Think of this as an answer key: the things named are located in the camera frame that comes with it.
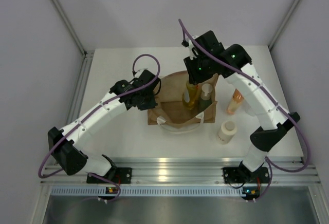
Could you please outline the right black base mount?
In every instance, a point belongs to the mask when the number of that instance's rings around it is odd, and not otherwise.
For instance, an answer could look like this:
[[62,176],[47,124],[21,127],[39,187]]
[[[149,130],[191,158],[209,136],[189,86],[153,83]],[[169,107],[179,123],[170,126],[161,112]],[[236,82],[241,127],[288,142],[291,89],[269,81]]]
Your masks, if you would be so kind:
[[269,183],[270,173],[268,168],[261,167],[255,172],[250,172],[242,167],[224,167],[223,176],[225,184],[242,184],[242,183]]

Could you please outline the yellow bottle red cap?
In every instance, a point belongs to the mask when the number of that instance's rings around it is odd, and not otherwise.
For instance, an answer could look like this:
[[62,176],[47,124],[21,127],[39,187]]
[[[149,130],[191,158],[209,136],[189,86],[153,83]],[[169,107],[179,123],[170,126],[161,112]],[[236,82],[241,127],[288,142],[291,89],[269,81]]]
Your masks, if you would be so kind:
[[192,110],[197,104],[198,94],[199,85],[193,85],[187,81],[184,92],[182,94],[183,106],[188,110]]

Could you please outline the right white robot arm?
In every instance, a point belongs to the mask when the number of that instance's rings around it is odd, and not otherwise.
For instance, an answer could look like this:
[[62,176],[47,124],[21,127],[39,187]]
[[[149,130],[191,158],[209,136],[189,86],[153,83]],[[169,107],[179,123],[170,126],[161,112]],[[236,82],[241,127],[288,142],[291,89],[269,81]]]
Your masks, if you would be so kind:
[[260,127],[250,135],[252,145],[237,169],[244,182],[252,181],[270,150],[300,120],[300,116],[279,106],[241,45],[224,48],[211,30],[201,36],[184,33],[182,45],[190,52],[184,59],[190,84],[197,85],[214,74],[221,75],[242,94],[258,118]]

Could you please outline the right aluminium frame post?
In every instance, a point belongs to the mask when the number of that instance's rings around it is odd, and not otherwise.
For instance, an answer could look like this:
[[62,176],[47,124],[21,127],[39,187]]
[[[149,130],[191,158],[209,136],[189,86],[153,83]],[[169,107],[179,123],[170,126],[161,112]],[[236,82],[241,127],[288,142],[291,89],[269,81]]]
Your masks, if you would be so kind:
[[268,44],[269,51],[272,51],[277,44],[278,40],[280,39],[281,35],[285,31],[286,27],[288,26],[289,22],[291,21],[293,15],[298,10],[299,6],[301,5],[303,0],[292,0],[288,10],[285,12],[282,20],[280,21],[275,33],[271,37],[271,40]]

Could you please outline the aluminium frame post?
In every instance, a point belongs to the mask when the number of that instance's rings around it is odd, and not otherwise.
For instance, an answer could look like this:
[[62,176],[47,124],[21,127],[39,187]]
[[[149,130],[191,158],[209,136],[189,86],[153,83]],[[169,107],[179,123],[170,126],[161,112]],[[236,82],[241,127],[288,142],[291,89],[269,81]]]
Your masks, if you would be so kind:
[[77,47],[77,49],[79,50],[79,52],[82,55],[86,55],[86,50],[85,50],[84,46],[82,45],[81,40],[79,39],[79,37],[69,19],[69,17],[67,16],[64,8],[62,7],[60,1],[59,0],[50,0],[50,2],[53,5],[56,13],[58,14],[60,20],[64,24],[65,29],[67,30],[68,34],[72,38],[72,40],[73,40],[75,46]]
[[272,51],[277,44],[278,40],[280,39],[281,35],[285,31],[286,27],[288,26],[289,22],[291,21],[293,15],[298,10],[299,6],[301,5],[303,0],[292,0],[288,10],[285,12],[282,20],[280,21],[275,33],[271,37],[271,40],[268,44],[269,51]]

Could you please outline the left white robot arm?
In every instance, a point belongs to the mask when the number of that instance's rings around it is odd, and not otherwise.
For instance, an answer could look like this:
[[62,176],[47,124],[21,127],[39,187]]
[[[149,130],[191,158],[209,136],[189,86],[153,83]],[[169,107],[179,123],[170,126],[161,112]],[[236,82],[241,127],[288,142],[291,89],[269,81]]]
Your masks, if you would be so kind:
[[85,146],[98,130],[132,107],[139,110],[156,107],[154,89],[159,82],[160,78],[147,69],[131,81],[118,81],[98,104],[76,121],[61,129],[50,129],[49,149],[62,170],[69,176],[78,172],[93,173],[106,183],[112,182],[116,177],[115,164],[104,154],[90,154]]

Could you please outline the round white jar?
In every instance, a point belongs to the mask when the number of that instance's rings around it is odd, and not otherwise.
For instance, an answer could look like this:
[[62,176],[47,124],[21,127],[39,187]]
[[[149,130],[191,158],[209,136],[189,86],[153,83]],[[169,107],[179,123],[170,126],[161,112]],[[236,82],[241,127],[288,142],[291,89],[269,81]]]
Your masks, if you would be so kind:
[[217,137],[220,144],[227,144],[237,132],[237,126],[233,121],[225,121],[221,124]]

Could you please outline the brown canvas tote bag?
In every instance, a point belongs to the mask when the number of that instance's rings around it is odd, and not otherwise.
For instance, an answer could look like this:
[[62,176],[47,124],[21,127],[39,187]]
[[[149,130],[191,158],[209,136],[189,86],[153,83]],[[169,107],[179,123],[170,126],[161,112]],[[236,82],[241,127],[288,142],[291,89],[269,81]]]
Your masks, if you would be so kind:
[[202,86],[210,84],[213,89],[210,92],[211,104],[205,110],[199,112],[198,107],[188,109],[183,104],[183,94],[187,90],[188,73],[179,71],[161,78],[155,91],[157,106],[148,110],[148,125],[158,125],[160,128],[172,133],[187,133],[205,123],[214,123],[216,117],[216,93],[215,87],[218,75],[213,75],[209,80],[198,85],[196,99],[201,96]]

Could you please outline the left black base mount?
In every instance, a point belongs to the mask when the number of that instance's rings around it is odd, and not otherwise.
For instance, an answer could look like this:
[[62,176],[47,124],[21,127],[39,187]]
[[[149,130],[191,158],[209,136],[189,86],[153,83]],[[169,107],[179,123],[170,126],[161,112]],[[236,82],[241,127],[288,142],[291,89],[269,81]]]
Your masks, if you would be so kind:
[[[111,169],[109,173],[102,176],[102,178],[110,180],[116,184],[130,184],[132,178],[132,168],[131,167],[117,167]],[[87,176],[86,183],[89,184],[101,184],[106,183],[103,179],[99,179],[95,176]]]

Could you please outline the aluminium mounting rail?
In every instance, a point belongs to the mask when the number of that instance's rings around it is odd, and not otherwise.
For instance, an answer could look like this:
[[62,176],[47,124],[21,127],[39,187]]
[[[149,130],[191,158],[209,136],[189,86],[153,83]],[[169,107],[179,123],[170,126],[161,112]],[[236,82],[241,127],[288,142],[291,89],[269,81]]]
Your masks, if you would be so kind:
[[[239,158],[117,158],[118,167],[132,168],[132,185],[224,185],[224,167],[237,166]],[[301,172],[299,158],[280,159],[273,168],[273,186],[320,185],[314,165]]]

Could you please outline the orange bottle pink cap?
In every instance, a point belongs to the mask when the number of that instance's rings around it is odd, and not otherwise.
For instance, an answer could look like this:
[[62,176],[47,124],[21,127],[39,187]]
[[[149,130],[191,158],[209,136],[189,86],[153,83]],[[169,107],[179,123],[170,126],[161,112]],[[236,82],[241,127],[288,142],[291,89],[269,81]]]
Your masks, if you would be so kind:
[[226,112],[229,115],[234,115],[234,113],[238,110],[238,108],[242,105],[244,101],[244,97],[242,94],[236,89],[232,95],[232,98],[228,104]]

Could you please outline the left aluminium frame post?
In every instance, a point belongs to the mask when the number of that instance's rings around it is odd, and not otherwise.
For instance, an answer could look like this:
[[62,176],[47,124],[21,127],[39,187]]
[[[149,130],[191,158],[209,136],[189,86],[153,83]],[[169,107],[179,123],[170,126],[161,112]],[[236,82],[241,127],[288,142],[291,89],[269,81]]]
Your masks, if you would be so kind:
[[62,7],[60,1],[59,0],[50,0],[50,2],[53,5],[56,13],[58,14],[60,20],[64,24],[65,29],[67,30],[68,34],[72,38],[72,40],[73,40],[75,46],[77,47],[77,49],[79,50],[79,52],[82,55],[86,55],[86,50],[85,50],[84,46],[82,45],[81,40],[79,39],[79,37],[69,19],[69,17],[67,16],[64,8]]

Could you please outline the white bottle dark cap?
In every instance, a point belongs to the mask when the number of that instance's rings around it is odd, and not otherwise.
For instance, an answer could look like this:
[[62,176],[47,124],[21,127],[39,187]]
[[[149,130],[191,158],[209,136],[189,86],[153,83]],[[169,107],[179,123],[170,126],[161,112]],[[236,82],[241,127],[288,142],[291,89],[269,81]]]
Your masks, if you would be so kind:
[[253,109],[251,108],[251,106],[247,102],[244,103],[243,105],[244,105],[244,110],[248,115],[255,116],[255,113],[254,113]]

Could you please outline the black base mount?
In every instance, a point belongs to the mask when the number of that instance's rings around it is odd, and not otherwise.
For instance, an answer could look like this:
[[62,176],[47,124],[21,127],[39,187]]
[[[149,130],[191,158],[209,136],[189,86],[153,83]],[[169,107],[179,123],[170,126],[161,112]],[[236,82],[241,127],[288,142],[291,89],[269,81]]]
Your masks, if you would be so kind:
[[[111,169],[109,173],[102,176],[102,178],[110,180],[116,184],[130,184],[132,178],[132,168],[131,167],[117,167]],[[86,183],[89,184],[101,184],[106,183],[103,179],[99,179],[95,176],[87,176]]]
[[255,172],[250,172],[242,167],[224,167],[223,176],[225,184],[242,184],[242,183],[269,183],[270,173],[268,168],[261,167]]

